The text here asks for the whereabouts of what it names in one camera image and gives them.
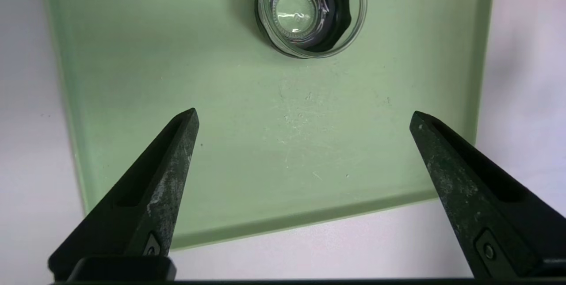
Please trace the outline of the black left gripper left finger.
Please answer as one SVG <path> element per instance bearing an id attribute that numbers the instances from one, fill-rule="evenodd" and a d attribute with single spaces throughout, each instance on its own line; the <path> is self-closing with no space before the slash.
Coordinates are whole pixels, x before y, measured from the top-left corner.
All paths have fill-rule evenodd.
<path id="1" fill-rule="evenodd" d="M 168 257 L 199 130 L 172 118 L 49 257 L 55 281 L 172 281 Z"/>

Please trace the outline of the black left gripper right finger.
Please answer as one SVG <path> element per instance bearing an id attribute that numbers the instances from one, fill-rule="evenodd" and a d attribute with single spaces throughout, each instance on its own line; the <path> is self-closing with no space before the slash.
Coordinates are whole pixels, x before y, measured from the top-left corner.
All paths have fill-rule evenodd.
<path id="1" fill-rule="evenodd" d="M 475 279 L 565 281 L 564 216 L 438 118 L 409 129 Z"/>

